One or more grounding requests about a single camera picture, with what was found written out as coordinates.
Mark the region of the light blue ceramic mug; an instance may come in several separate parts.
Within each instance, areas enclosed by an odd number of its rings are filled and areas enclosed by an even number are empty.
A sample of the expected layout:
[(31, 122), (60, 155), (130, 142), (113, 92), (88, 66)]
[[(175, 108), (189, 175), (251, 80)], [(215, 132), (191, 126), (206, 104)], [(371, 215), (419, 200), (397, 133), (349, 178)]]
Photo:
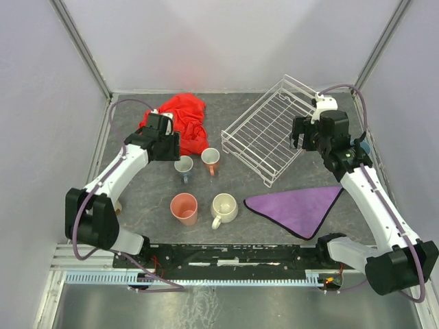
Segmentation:
[(193, 169), (193, 159), (190, 156), (181, 156), (179, 160), (174, 162), (174, 169), (182, 181), (187, 184)]

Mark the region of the salmon pink ceramic mug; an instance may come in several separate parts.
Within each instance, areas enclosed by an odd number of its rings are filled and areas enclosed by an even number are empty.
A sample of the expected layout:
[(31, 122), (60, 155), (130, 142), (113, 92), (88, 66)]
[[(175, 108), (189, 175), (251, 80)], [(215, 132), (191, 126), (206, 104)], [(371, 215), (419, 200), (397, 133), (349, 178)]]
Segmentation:
[(220, 162), (220, 153), (216, 148), (206, 148), (201, 153), (201, 160), (209, 170), (211, 176), (215, 176), (217, 173), (219, 162)]

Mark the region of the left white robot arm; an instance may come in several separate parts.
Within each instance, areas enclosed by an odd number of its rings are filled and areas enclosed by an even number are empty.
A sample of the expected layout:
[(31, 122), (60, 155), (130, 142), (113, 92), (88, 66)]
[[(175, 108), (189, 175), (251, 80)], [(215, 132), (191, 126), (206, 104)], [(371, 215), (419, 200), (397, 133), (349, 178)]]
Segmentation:
[(152, 112), (147, 123), (123, 142), (115, 159), (84, 188), (71, 188), (65, 198), (65, 235), (102, 250), (138, 255), (149, 239), (119, 225), (119, 197), (135, 175), (152, 161), (180, 159), (180, 134), (174, 116)]

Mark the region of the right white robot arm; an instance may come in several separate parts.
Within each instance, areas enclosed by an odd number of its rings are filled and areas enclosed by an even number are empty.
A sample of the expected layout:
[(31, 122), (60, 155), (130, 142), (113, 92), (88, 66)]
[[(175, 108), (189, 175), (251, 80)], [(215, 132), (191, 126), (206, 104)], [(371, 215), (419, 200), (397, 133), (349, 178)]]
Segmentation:
[(433, 241), (422, 241), (403, 220), (361, 146), (365, 137), (363, 133), (351, 138), (348, 116), (340, 110), (293, 120), (290, 146), (320, 154), (325, 168), (356, 203), (376, 243), (368, 247), (335, 233), (322, 237), (320, 244), (331, 260), (363, 273), (377, 294), (418, 287), (419, 296), (409, 299), (420, 304), (426, 297), (425, 284), (438, 259), (438, 247)]

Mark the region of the beige cup behind arm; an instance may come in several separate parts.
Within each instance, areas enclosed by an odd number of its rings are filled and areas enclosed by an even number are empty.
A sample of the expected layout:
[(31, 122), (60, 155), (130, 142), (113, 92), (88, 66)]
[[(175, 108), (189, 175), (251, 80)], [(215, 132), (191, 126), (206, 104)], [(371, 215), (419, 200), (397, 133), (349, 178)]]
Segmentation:
[(116, 215), (120, 215), (121, 211), (122, 211), (122, 205), (121, 205), (121, 203), (119, 201), (117, 201), (115, 203), (115, 213), (116, 213)]

